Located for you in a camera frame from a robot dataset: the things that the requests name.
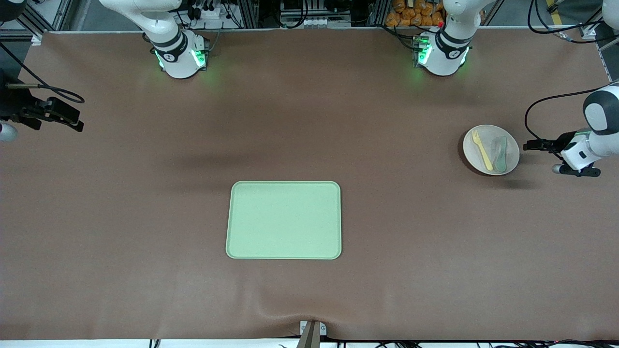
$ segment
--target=brown table surface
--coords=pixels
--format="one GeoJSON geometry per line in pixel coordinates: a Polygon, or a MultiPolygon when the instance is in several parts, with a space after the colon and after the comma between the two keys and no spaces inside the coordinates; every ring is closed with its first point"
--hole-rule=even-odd
{"type": "MultiPolygon", "coordinates": [[[[380,30],[224,33],[207,72],[173,80],[140,35],[45,35],[27,64],[86,98],[85,128],[0,145],[0,338],[277,337],[307,319],[339,339],[619,338],[619,159],[575,178],[528,152],[487,177],[459,153],[484,123],[522,144],[531,102],[607,83],[596,48],[474,43],[440,78],[380,30]],[[338,182],[340,258],[230,259],[239,180],[338,182]]],[[[586,126],[583,100],[531,126],[586,126]]]]}

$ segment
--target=wire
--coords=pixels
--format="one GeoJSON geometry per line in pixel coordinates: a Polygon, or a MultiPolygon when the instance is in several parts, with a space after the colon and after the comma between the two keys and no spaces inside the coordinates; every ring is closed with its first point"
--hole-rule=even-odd
{"type": "Polygon", "coordinates": [[[223,29],[223,22],[222,22],[222,27],[219,28],[219,31],[217,32],[217,36],[215,37],[215,40],[213,41],[213,45],[209,47],[209,52],[215,49],[215,45],[217,44],[217,40],[219,40],[219,35],[222,33],[222,29],[223,29]]]}
{"type": "MultiPolygon", "coordinates": [[[[553,31],[543,20],[542,20],[542,15],[540,14],[540,9],[539,9],[539,5],[538,5],[538,0],[533,0],[535,2],[535,13],[537,14],[537,19],[540,21],[540,23],[548,30],[548,31],[553,31]]],[[[595,25],[596,23],[601,23],[603,22],[603,20],[599,20],[597,22],[591,22],[589,24],[586,24],[585,26],[588,25],[595,25]]],[[[578,40],[573,40],[571,37],[569,37],[567,34],[563,33],[565,30],[568,30],[569,28],[564,28],[559,30],[558,33],[562,33],[564,36],[559,36],[561,39],[566,40],[567,42],[571,42],[571,43],[595,43],[595,42],[600,42],[600,41],[606,41],[606,40],[612,40],[614,38],[619,37],[619,35],[615,35],[612,37],[605,37],[605,38],[600,38],[600,39],[596,39],[596,40],[589,40],[589,41],[578,41],[578,40]]]]}
{"type": "Polygon", "coordinates": [[[239,28],[242,29],[243,26],[241,25],[241,22],[239,22],[238,19],[236,19],[236,15],[234,13],[234,11],[232,11],[232,7],[230,6],[230,2],[229,0],[224,0],[225,3],[222,2],[224,8],[226,9],[226,12],[228,13],[228,15],[230,15],[230,19],[232,20],[232,22],[234,22],[234,24],[239,28]]]}
{"type": "Polygon", "coordinates": [[[556,30],[550,30],[550,28],[548,28],[549,30],[544,32],[541,30],[537,30],[535,28],[533,28],[533,25],[531,25],[531,14],[533,13],[533,4],[535,4],[537,10],[539,11],[539,8],[537,6],[537,0],[531,0],[531,4],[529,5],[529,13],[527,15],[527,26],[529,27],[529,29],[537,34],[553,34],[553,33],[559,33],[559,32],[564,32],[565,30],[571,30],[571,29],[576,29],[576,28],[581,28],[581,27],[586,27],[588,25],[592,25],[592,24],[600,24],[603,23],[603,20],[598,20],[595,22],[586,22],[586,23],[581,23],[581,24],[576,24],[576,25],[572,25],[570,27],[566,27],[566,28],[561,28],[561,29],[556,29],[556,30]]]}
{"type": "Polygon", "coordinates": [[[295,25],[293,25],[293,26],[289,27],[288,25],[283,24],[283,23],[279,20],[279,18],[278,18],[278,14],[277,14],[277,9],[276,9],[276,7],[274,6],[274,4],[275,4],[276,2],[277,2],[277,0],[274,0],[274,1],[271,3],[271,6],[272,6],[271,10],[273,11],[273,15],[272,15],[272,16],[273,16],[273,19],[275,20],[275,22],[277,23],[277,25],[279,25],[279,26],[280,26],[280,27],[282,27],[282,28],[286,28],[286,29],[294,29],[294,28],[297,28],[297,27],[299,27],[301,24],[303,24],[303,23],[305,22],[305,20],[308,18],[308,15],[310,14],[310,4],[308,3],[308,0],[304,0],[304,4],[305,4],[305,15],[303,14],[303,5],[301,5],[301,17],[299,18],[299,21],[298,21],[295,25]]]}
{"type": "Polygon", "coordinates": [[[360,19],[360,20],[345,20],[345,22],[348,23],[362,23],[362,22],[367,22],[369,17],[365,17],[364,19],[360,19]]]}
{"type": "MultiPolygon", "coordinates": [[[[598,88],[594,88],[594,89],[587,89],[587,90],[582,90],[580,92],[573,92],[573,93],[565,93],[565,94],[557,94],[557,95],[552,95],[550,97],[545,97],[542,98],[540,100],[535,101],[533,104],[529,105],[529,107],[527,108],[527,111],[524,112],[524,127],[527,129],[527,131],[529,133],[531,133],[532,136],[534,136],[537,140],[546,140],[546,139],[542,139],[541,137],[539,137],[535,132],[533,132],[531,130],[531,128],[529,127],[529,112],[531,111],[531,109],[536,106],[537,104],[541,103],[541,102],[545,102],[546,100],[551,100],[551,99],[558,99],[558,98],[563,98],[563,97],[572,97],[573,95],[580,95],[580,94],[586,94],[586,93],[591,93],[591,92],[595,92],[596,90],[599,90],[602,87],[606,87],[609,84],[603,85],[601,87],[598,88]]],[[[563,158],[557,154],[555,151],[551,150],[550,151],[553,155],[555,155],[555,157],[557,157],[560,160],[563,160],[563,158]]],[[[494,348],[513,348],[513,347],[507,347],[507,346],[496,346],[494,348]]]]}
{"type": "MultiPolygon", "coordinates": [[[[395,32],[395,31],[391,30],[389,27],[387,27],[386,25],[383,25],[383,24],[374,24],[374,25],[372,25],[372,26],[373,26],[373,27],[383,28],[383,29],[385,29],[388,33],[390,33],[391,35],[395,35],[395,36],[400,37],[400,38],[409,38],[409,39],[412,39],[412,38],[414,37],[414,35],[404,35],[404,34],[399,34],[399,33],[397,33],[397,32],[395,32]]],[[[421,30],[423,30],[424,32],[428,32],[428,33],[432,33],[432,34],[438,34],[438,32],[433,32],[432,30],[428,30],[428,29],[426,29],[426,28],[421,28],[421,27],[418,27],[417,25],[413,25],[413,27],[416,27],[416,28],[418,28],[418,29],[421,29],[421,30]]]]}
{"type": "Polygon", "coordinates": [[[412,46],[409,46],[408,44],[406,44],[406,42],[403,41],[403,38],[401,38],[400,36],[397,35],[397,30],[396,30],[395,27],[393,27],[393,32],[396,33],[397,40],[400,41],[402,46],[404,46],[404,47],[406,47],[406,48],[408,48],[409,50],[412,50],[412,51],[415,50],[415,48],[413,48],[412,46]]]}
{"type": "Polygon", "coordinates": [[[72,97],[75,97],[75,99],[70,99],[70,98],[67,98],[67,97],[64,97],[64,98],[67,98],[67,99],[69,99],[72,102],[76,102],[76,103],[80,103],[80,104],[83,104],[85,102],[84,98],[82,98],[81,95],[79,95],[79,94],[77,94],[75,92],[71,92],[70,90],[66,90],[64,88],[54,87],[54,86],[50,86],[50,85],[38,85],[38,88],[48,89],[48,90],[50,90],[50,91],[52,91],[52,92],[54,92],[56,94],[60,94],[60,95],[62,95],[62,93],[68,94],[68,95],[70,95],[72,97]]]}
{"type": "Polygon", "coordinates": [[[178,12],[178,10],[176,10],[176,15],[178,16],[178,19],[181,20],[181,25],[183,26],[183,29],[189,29],[189,24],[185,23],[184,19],[181,17],[180,12],[178,12]]]}
{"type": "Polygon", "coordinates": [[[490,9],[490,12],[494,10],[495,6],[498,5],[498,7],[496,8],[496,10],[494,10],[494,12],[492,12],[492,17],[486,18],[486,20],[483,22],[483,25],[485,27],[490,25],[490,22],[492,22],[492,20],[495,18],[496,14],[499,12],[499,10],[501,9],[501,6],[503,6],[504,3],[505,3],[505,0],[499,0],[495,2],[494,6],[492,6],[492,9],[490,9]]]}
{"type": "Polygon", "coordinates": [[[38,88],[49,89],[49,90],[53,91],[54,93],[58,94],[59,96],[61,96],[62,98],[65,98],[66,100],[69,100],[70,102],[74,102],[74,103],[78,103],[78,104],[83,104],[85,102],[84,98],[82,98],[81,95],[79,95],[79,94],[77,94],[75,92],[68,91],[66,89],[62,89],[62,88],[58,88],[58,87],[53,87],[53,86],[49,85],[47,82],[43,81],[32,70],[30,70],[24,63],[22,63],[22,61],[19,60],[19,58],[16,57],[13,54],[13,52],[11,52],[6,46],[4,46],[4,44],[2,42],[0,42],[0,47],[9,56],[11,56],[11,58],[13,58],[13,60],[15,62],[17,62],[17,64],[19,64],[24,70],[26,70],[30,75],[32,75],[32,77],[34,77],[38,82],[41,82],[41,84],[38,85],[38,88]]]}

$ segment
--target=plastic fork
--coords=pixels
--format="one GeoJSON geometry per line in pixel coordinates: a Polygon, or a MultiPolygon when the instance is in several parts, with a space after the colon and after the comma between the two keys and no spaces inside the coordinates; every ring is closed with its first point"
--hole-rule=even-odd
{"type": "Polygon", "coordinates": [[[479,147],[479,152],[482,153],[483,164],[486,166],[487,170],[492,171],[492,162],[486,153],[486,149],[483,148],[482,140],[479,138],[479,133],[475,130],[471,135],[473,137],[473,142],[477,145],[477,147],[479,147]]]}

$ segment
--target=light green tray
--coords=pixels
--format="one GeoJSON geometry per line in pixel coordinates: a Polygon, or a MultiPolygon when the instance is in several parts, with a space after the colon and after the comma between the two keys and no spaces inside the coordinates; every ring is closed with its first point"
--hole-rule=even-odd
{"type": "Polygon", "coordinates": [[[333,181],[239,181],[226,252],[235,259],[335,259],[342,252],[340,186],[333,181]]]}

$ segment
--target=white plate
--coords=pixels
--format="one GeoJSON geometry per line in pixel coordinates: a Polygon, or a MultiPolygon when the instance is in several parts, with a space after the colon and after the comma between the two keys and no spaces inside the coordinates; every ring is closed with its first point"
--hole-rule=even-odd
{"type": "Polygon", "coordinates": [[[493,126],[491,124],[482,124],[471,128],[464,136],[464,140],[462,141],[462,149],[464,150],[464,156],[469,163],[478,171],[488,175],[505,175],[514,170],[520,160],[520,146],[518,146],[518,143],[514,137],[512,137],[510,133],[507,133],[505,129],[493,126]],[[479,138],[482,140],[483,148],[486,150],[486,153],[488,154],[488,157],[494,167],[493,170],[486,169],[486,166],[483,164],[482,153],[473,142],[473,137],[471,134],[475,130],[479,133],[479,138]],[[505,150],[505,164],[507,168],[505,172],[501,173],[496,170],[495,162],[496,156],[499,152],[499,141],[502,136],[507,138],[507,148],[505,150]]]}

